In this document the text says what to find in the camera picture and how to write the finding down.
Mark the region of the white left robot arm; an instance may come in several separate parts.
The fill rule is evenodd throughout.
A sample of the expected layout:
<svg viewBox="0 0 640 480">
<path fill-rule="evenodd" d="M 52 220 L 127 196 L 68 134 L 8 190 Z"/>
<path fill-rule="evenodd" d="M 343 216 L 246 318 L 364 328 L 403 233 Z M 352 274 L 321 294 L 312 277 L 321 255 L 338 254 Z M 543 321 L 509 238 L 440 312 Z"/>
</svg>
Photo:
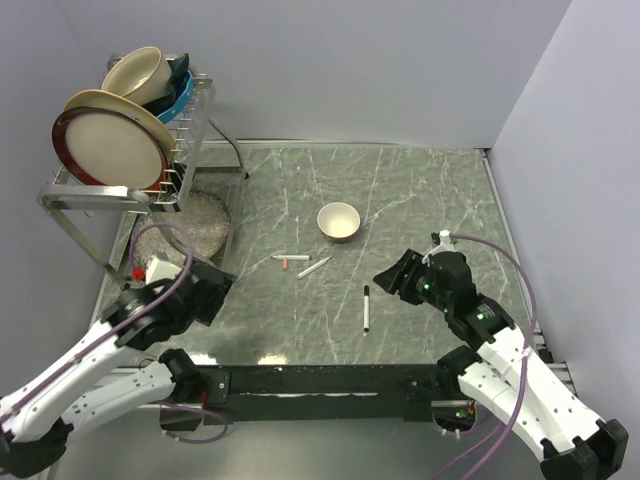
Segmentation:
<svg viewBox="0 0 640 480">
<path fill-rule="evenodd" d="M 235 277 L 195 263 L 172 278 L 124 290 L 89 331 L 38 377 L 1 399 L 1 472 L 28 479 L 47 470 L 68 443 L 139 406 L 205 396 L 204 378 L 182 349 L 141 370 L 98 383 L 125 361 L 212 323 Z"/>
</svg>

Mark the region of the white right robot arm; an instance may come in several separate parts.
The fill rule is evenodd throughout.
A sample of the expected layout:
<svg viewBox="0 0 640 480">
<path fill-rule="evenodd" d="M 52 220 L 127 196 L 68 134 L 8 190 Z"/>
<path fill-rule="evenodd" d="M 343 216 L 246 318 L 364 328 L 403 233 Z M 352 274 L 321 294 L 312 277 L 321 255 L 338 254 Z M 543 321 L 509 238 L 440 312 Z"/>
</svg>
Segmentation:
<svg viewBox="0 0 640 480">
<path fill-rule="evenodd" d="M 442 312 L 463 341 L 438 362 L 439 390 L 489 410 L 529 448 L 547 479 L 608 479 L 622 465 L 629 434 L 583 404 L 493 299 L 479 293 L 466 257 L 407 250 L 374 283 L 402 301 Z"/>
</svg>

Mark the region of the white pen black tip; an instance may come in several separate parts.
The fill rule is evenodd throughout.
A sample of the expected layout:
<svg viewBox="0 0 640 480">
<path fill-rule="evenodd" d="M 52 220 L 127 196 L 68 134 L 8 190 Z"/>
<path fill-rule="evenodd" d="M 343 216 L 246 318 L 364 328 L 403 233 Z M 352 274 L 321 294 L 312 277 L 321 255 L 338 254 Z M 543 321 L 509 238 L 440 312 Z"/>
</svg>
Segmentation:
<svg viewBox="0 0 640 480">
<path fill-rule="evenodd" d="M 370 287 L 363 288 L 363 335 L 367 336 L 370 331 Z"/>
</svg>

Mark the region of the white pen pink end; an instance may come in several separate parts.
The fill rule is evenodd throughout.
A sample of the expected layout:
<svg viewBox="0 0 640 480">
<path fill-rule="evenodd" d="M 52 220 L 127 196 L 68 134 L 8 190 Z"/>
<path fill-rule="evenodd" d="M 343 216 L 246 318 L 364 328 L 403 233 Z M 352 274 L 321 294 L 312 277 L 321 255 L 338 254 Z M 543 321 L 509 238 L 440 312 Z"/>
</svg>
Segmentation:
<svg viewBox="0 0 640 480">
<path fill-rule="evenodd" d="M 316 270 L 318 270 L 319 268 L 323 267 L 324 265 L 326 265 L 329 261 L 331 260 L 331 256 L 325 257 L 319 261 L 317 261 L 316 263 L 314 263 L 313 265 L 307 267 L 306 269 L 304 269 L 303 271 L 299 272 L 296 275 L 296 279 L 297 280 L 301 280 L 307 276 L 309 276 L 310 274 L 312 274 L 313 272 L 315 272 Z"/>
</svg>

